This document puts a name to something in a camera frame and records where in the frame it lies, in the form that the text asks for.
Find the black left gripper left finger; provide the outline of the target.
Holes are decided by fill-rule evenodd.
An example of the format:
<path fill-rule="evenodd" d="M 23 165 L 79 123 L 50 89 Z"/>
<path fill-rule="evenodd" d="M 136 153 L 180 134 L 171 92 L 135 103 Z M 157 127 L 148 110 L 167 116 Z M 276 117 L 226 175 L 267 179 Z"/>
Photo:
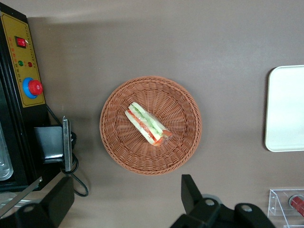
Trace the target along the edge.
<path fill-rule="evenodd" d="M 30 203 L 14 214 L 16 228 L 57 228 L 74 203 L 73 180 L 63 177 L 40 203 Z"/>

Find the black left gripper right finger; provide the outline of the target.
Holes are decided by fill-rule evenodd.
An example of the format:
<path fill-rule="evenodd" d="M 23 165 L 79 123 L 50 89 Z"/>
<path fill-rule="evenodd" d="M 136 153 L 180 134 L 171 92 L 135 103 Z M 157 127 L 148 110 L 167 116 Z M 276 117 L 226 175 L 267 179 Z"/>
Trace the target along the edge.
<path fill-rule="evenodd" d="M 204 197 L 189 174 L 181 176 L 181 201 L 185 213 L 172 228 L 234 228 L 234 212 L 215 197 Z"/>

